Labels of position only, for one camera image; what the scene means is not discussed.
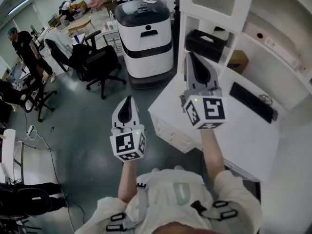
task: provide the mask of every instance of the black keyboard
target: black keyboard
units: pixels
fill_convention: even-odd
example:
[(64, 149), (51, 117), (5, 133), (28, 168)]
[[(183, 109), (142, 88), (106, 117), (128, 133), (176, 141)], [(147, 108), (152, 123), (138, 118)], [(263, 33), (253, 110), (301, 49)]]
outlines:
[(230, 91), (230, 96), (234, 97), (235, 99), (243, 103), (246, 107), (253, 110), (256, 114), (260, 115), (268, 123), (272, 122), (274, 114), (273, 108), (265, 104), (257, 96), (253, 95), (246, 88), (242, 87), (236, 82), (233, 83), (233, 86)]

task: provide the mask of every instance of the ceiling light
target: ceiling light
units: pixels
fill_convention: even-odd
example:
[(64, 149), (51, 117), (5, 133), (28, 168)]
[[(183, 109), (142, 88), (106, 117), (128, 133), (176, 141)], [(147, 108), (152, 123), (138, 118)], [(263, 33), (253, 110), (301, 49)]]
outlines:
[(9, 11), (8, 15), (12, 14), (14, 11), (16, 11), (18, 8), (20, 8), (23, 4), (27, 3), (29, 0), (25, 0), (21, 2), (18, 6), (14, 7), (12, 10)]

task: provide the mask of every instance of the black t-shirt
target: black t-shirt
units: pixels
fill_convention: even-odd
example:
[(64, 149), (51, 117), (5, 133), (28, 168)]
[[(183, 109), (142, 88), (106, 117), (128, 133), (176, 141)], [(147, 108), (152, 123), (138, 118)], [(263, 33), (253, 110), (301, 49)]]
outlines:
[(34, 52), (31, 50), (29, 43), (32, 41), (31, 35), (27, 31), (21, 31), (18, 33), (18, 41), (12, 41), (12, 45), (15, 48), (16, 53), (23, 57), (25, 64), (29, 62), (36, 62), (36, 57)]

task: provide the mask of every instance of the cardboard box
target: cardboard box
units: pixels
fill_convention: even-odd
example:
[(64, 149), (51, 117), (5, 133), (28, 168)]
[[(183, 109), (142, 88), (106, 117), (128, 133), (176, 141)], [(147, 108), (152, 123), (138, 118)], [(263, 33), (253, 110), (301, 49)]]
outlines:
[(234, 50), (228, 63), (228, 68), (242, 74), (247, 67), (249, 60), (242, 50)]

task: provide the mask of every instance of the man in black shirt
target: man in black shirt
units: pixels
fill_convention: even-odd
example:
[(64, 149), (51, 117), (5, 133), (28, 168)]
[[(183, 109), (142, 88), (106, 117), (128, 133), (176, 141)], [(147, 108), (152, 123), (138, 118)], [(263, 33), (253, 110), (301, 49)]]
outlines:
[(18, 56), (27, 65), (30, 74), (37, 80), (41, 80), (41, 76), (37, 71), (37, 65), (43, 68), (50, 76), (51, 82), (55, 80), (55, 73), (53, 73), (50, 65), (42, 58), (39, 53), (39, 48), (32, 40), (31, 35), (27, 31), (18, 33), (16, 28), (11, 28), (8, 31), (8, 38), (18, 54)]

